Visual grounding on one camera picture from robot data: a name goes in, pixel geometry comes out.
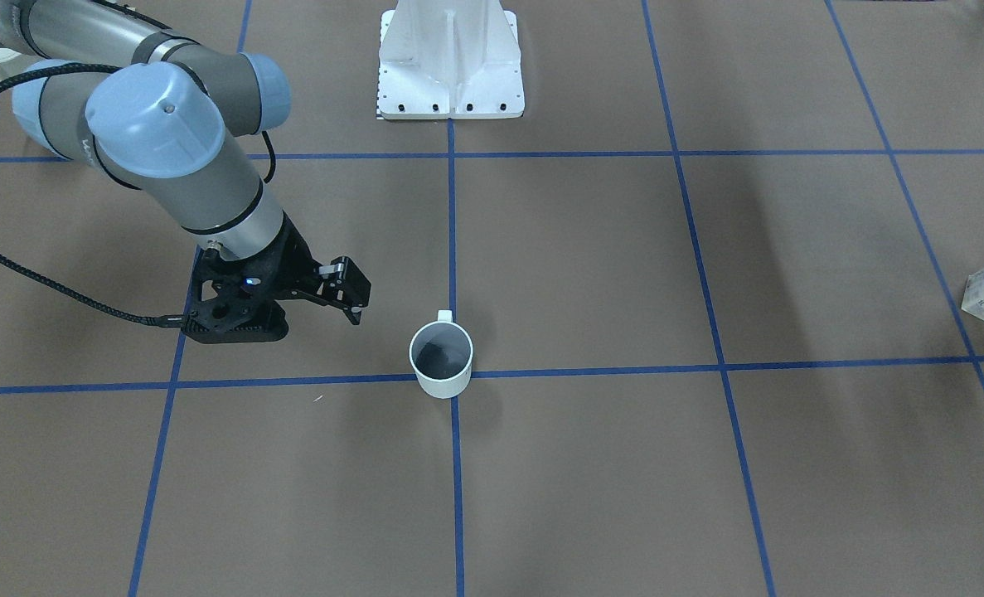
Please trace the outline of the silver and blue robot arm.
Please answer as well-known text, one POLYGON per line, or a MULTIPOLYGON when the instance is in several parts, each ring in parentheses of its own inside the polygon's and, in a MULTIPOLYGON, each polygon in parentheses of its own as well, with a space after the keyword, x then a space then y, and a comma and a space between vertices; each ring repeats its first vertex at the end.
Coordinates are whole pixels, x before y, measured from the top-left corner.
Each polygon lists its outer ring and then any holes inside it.
POLYGON ((204 343, 271 342, 288 330, 283 301, 307 301, 359 324, 369 279, 354 261, 316 261, 238 138, 287 120, 289 79, 267 56, 220 53, 110 1, 0 1, 0 50, 36 63, 0 80, 30 139, 146 192, 192 235, 192 304, 136 316, 0 253, 0 265, 114 318, 180 328, 204 343))

